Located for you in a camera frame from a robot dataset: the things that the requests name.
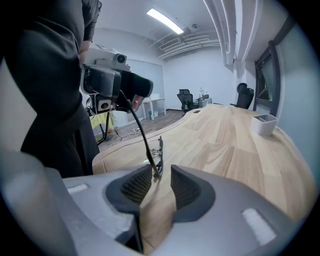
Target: ceiling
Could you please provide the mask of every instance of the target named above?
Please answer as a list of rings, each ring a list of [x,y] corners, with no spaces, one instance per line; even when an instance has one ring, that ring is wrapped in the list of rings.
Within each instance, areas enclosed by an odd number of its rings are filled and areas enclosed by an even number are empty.
[[[203,0],[100,0],[102,2],[96,28],[116,29],[134,33],[153,40],[160,40],[159,46],[176,38],[166,25],[147,15],[156,9],[174,21],[185,36],[192,33],[213,31],[212,39],[217,39],[215,26]]]

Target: wooden floor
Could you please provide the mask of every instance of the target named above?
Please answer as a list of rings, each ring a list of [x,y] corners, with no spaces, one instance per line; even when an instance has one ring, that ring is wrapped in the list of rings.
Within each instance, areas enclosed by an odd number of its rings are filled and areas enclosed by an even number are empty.
[[[224,105],[208,105],[147,135],[163,139],[163,176],[140,205],[140,228],[145,253],[170,232],[176,210],[170,187],[172,164],[195,168],[242,182],[280,208],[292,220],[308,214],[317,195],[315,181],[287,135],[276,128],[269,137],[250,131],[256,112]],[[142,139],[108,147],[93,160],[93,172],[113,172],[141,165],[146,158]]]
[[[158,117],[156,117],[154,120],[151,119],[143,119],[141,121],[141,125],[143,128],[143,131],[145,134],[149,134],[155,131],[158,131],[162,128],[165,128],[173,123],[175,123],[176,121],[178,121],[179,119],[182,118],[183,112],[181,111],[172,111],[172,110],[168,110],[166,112],[166,115],[164,115],[163,113],[160,114]],[[128,140],[131,140],[133,137],[127,136],[128,134],[131,134],[132,131],[132,127],[136,126],[137,123],[131,123],[128,124],[126,126],[121,127],[118,130],[118,134],[121,137],[124,137],[122,140],[121,138],[113,131],[111,133],[108,134],[108,137],[110,138],[109,140],[107,140],[106,142],[103,142],[99,145],[99,150],[100,152],[102,152],[104,149],[106,149],[107,147],[116,145],[120,142],[125,142]]]

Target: ceiling light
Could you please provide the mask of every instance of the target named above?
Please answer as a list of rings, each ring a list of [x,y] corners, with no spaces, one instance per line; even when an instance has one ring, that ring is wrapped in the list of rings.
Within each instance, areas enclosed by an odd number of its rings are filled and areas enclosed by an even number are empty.
[[[158,12],[155,9],[151,9],[150,11],[148,11],[146,14],[150,15],[151,17],[154,17],[155,19],[157,19],[158,21],[162,22],[163,24],[167,25],[170,29],[172,29],[174,32],[176,32],[177,34],[181,34],[184,31],[178,27],[173,21],[171,21],[170,19],[168,19],[166,16],[164,16],[162,13]]]

